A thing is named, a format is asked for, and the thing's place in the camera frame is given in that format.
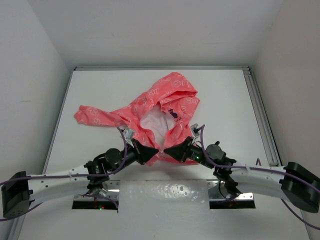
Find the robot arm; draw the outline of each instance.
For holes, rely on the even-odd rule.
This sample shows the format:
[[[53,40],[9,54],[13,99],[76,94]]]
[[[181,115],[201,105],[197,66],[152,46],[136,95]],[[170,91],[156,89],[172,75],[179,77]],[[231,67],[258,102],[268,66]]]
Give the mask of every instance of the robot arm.
[[[199,129],[192,131],[196,136]],[[213,175],[225,182],[225,190],[234,197],[242,193],[256,193],[288,200],[307,212],[319,211],[320,179],[301,165],[289,162],[285,167],[246,166],[227,157],[219,147],[219,142],[210,144],[206,149],[193,145],[193,142],[193,137],[187,137],[181,144],[167,148],[164,152],[181,163],[191,159],[213,169]],[[108,175],[133,162],[143,165],[157,152],[157,149],[143,146],[132,139],[127,143],[124,164],[124,151],[111,148],[93,161],[67,171],[33,176],[27,176],[25,171],[18,172],[1,188],[3,217],[19,217],[27,213],[29,208],[51,199],[97,194],[103,188],[103,182],[109,180]]]
[[[45,175],[27,176],[25,171],[16,173],[1,188],[3,217],[15,218],[28,212],[40,203],[69,195],[98,194],[108,175],[114,174],[134,162],[144,165],[158,150],[143,146],[132,139],[126,144],[127,155],[124,164],[124,150],[110,148],[85,165]]]
[[[192,159],[214,169],[213,175],[225,182],[224,187],[232,196],[256,193],[288,200],[297,208],[310,213],[319,211],[320,194],[314,188],[320,190],[320,178],[298,163],[289,162],[287,166],[278,167],[246,166],[228,158],[218,141],[206,148],[206,154],[202,147],[193,145],[193,141],[193,137],[187,137],[181,144],[167,148],[164,152],[181,163]],[[313,187],[288,175],[302,179]]]

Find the black clamp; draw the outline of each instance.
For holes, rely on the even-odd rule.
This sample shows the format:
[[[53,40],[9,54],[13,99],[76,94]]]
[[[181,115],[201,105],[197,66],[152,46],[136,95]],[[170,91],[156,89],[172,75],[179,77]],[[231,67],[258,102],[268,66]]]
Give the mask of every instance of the black clamp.
[[[283,169],[286,170],[286,173],[292,174],[320,190],[320,178],[300,164],[289,162]],[[310,213],[319,211],[320,194],[314,189],[290,176],[285,176],[279,182],[281,190],[294,206]]]

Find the purple logo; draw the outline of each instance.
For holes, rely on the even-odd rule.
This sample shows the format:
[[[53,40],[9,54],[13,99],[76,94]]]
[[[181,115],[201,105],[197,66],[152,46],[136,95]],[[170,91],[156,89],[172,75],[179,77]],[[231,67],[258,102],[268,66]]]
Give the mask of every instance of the purple logo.
[[[178,114],[176,114],[173,109],[170,109],[168,112],[169,112],[169,113],[172,115],[172,117],[174,117],[175,119],[178,118]]]

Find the white enclosure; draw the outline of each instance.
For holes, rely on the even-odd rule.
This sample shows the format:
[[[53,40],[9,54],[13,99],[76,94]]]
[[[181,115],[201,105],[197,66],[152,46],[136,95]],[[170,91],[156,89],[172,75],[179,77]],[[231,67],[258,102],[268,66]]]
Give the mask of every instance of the white enclosure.
[[[257,114],[258,98],[245,68],[80,68],[70,80],[45,172],[70,169],[109,148],[123,148],[115,128],[77,124],[73,115],[80,105],[116,110],[173,71],[182,73],[198,90],[200,104],[191,124],[206,124],[204,144],[219,140],[229,157],[248,165],[254,165],[260,158],[262,165],[267,166],[270,146],[262,131],[261,116]],[[256,209],[210,210],[206,180],[215,178],[212,170],[201,165],[160,161],[152,166],[133,164],[111,179],[120,180],[118,213],[71,209],[73,196],[66,196],[45,202],[16,220],[10,237],[19,240],[308,239],[305,225],[277,198],[255,194]]]

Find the purple cable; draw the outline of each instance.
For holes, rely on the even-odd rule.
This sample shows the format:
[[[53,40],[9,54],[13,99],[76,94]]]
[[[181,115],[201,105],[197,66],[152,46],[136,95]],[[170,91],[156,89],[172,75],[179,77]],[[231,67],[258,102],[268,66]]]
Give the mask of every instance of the purple cable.
[[[289,211],[295,215],[301,222],[303,222],[305,225],[308,225],[309,227],[313,228],[313,229],[317,229],[320,230],[320,227],[312,225],[311,223],[308,223],[306,220],[304,220],[303,218],[301,218],[298,214],[295,213],[295,211],[292,210],[291,207],[289,207],[289,205],[285,202],[285,200],[281,199],[281,201],[283,202],[283,204],[289,209]]]
[[[115,169],[114,171],[112,172],[109,172],[109,173],[105,173],[105,174],[71,174],[71,175],[51,175],[51,176],[24,176],[24,177],[19,177],[19,178],[13,178],[13,179],[9,179],[7,181],[3,181],[0,183],[0,186],[2,185],[5,185],[5,184],[8,184],[8,183],[12,183],[12,182],[17,182],[17,181],[23,181],[23,180],[35,180],[35,179],[67,179],[67,178],[70,178],[70,177],[77,177],[77,178],[86,178],[86,177],[107,177],[111,174],[115,174],[117,173],[118,171],[121,170],[121,168],[124,166],[126,160],[127,160],[127,153],[128,153],[128,148],[127,148],[127,143],[126,143],[126,138],[125,138],[125,135],[124,133],[122,132],[122,130],[117,127],[116,129],[118,129],[118,131],[120,132],[121,134],[121,137],[122,137],[122,140],[123,140],[123,144],[124,144],[124,154],[123,154],[123,159],[122,159],[122,162],[120,164],[120,166]],[[107,197],[104,197],[104,196],[95,196],[94,198],[102,198],[102,199],[106,199],[106,200],[109,200],[110,202],[112,202],[116,208],[118,209],[118,204],[113,201],[112,199],[110,198],[107,198]],[[40,204],[30,208],[25,214],[29,213],[30,211],[34,210],[36,207],[38,207]],[[3,219],[0,219],[0,222],[4,222],[4,221],[9,221],[9,220],[12,220],[12,219],[15,219],[16,217],[12,217],[12,218],[3,218]]]
[[[202,152],[205,156],[205,159],[208,163],[212,164],[213,166],[215,166],[216,168],[222,168],[222,169],[246,169],[247,170],[247,167],[246,166],[226,166],[226,165],[219,165],[219,164],[216,164],[214,163],[209,155],[207,154],[206,150],[205,150],[205,147],[204,147],[204,129],[205,129],[205,125],[202,125],[202,127],[200,128],[201,129],[201,132],[200,132],[200,141],[201,141],[201,148],[202,148]],[[256,170],[256,171],[260,171],[260,172],[267,172],[267,173],[275,173],[275,174],[280,174],[280,175],[284,175],[284,176],[287,176],[287,177],[290,177],[292,179],[295,179],[297,181],[299,181],[300,183],[303,183],[304,185],[312,188],[313,190],[315,190],[319,195],[320,195],[320,190],[317,189],[315,186],[313,186],[312,184],[310,184],[309,182],[295,176],[295,175],[292,175],[290,173],[287,173],[287,172],[282,172],[282,171],[278,171],[278,170],[273,170],[273,169],[264,169],[264,168],[259,168],[259,167],[253,167],[253,166],[250,166],[248,167],[250,170]],[[290,210],[290,212],[293,213],[293,215],[295,215],[299,220],[301,220],[304,224],[308,225],[309,227],[311,228],[314,228],[314,229],[317,229],[317,230],[320,230],[320,227],[317,227],[317,226],[314,226],[310,223],[308,223],[307,221],[303,220],[301,217],[299,217],[287,204],[286,202],[281,199],[282,202],[284,203],[284,205]]]
[[[229,202],[235,200],[237,197],[238,197],[238,196],[232,196],[232,197],[227,198],[226,200],[217,201],[217,202],[215,202],[215,204],[225,204],[225,203],[229,203]]]
[[[123,160],[120,164],[120,166],[109,173],[105,173],[105,174],[71,174],[71,175],[51,175],[51,176],[24,176],[24,177],[19,177],[19,178],[13,178],[13,179],[9,179],[7,181],[3,181],[0,183],[0,186],[4,185],[4,184],[8,184],[8,183],[12,183],[12,182],[17,182],[17,181],[23,181],[23,180],[36,180],[36,179],[67,179],[70,177],[77,177],[77,178],[86,178],[86,177],[107,177],[111,174],[115,174],[117,173],[125,164],[125,161],[127,160],[127,153],[128,153],[128,148],[127,148],[127,143],[126,143],[126,139],[125,136],[122,132],[122,130],[117,127],[117,129],[119,130],[121,137],[123,139],[123,144],[124,144],[124,156],[123,156]]]
[[[89,198],[97,198],[97,199],[105,199],[110,201],[111,203],[113,203],[115,205],[115,208],[118,209],[118,204],[116,201],[112,200],[109,197],[105,197],[105,196],[101,196],[101,195],[88,195],[88,194],[84,194],[84,195],[80,195],[80,196],[84,196],[84,197],[89,197]]]

